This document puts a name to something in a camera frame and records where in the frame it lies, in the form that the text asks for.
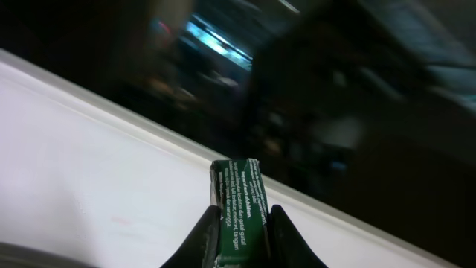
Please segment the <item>dark snack packet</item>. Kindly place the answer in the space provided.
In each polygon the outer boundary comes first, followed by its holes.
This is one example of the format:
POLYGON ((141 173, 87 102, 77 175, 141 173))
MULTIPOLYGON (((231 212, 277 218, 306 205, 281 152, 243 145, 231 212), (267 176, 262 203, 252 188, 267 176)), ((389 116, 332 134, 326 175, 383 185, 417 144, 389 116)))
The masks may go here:
POLYGON ((210 180, 210 204, 221 209, 215 266, 267 266, 268 203, 259 162, 216 160, 210 166, 210 180))

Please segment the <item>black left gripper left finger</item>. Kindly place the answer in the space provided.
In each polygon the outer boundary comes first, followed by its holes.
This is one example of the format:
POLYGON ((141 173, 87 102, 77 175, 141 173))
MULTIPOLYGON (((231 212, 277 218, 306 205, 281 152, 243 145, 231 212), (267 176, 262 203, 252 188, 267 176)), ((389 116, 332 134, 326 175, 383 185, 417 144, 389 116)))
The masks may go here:
POLYGON ((161 268, 214 268, 221 209, 210 205, 176 252, 161 268))

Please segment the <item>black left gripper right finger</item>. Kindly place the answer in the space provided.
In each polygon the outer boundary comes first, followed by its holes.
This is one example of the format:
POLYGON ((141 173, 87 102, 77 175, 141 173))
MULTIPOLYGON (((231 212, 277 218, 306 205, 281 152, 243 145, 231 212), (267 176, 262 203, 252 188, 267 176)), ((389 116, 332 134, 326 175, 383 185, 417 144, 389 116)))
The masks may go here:
POLYGON ((268 216, 271 267, 327 268, 311 250, 280 205, 273 205, 268 216))

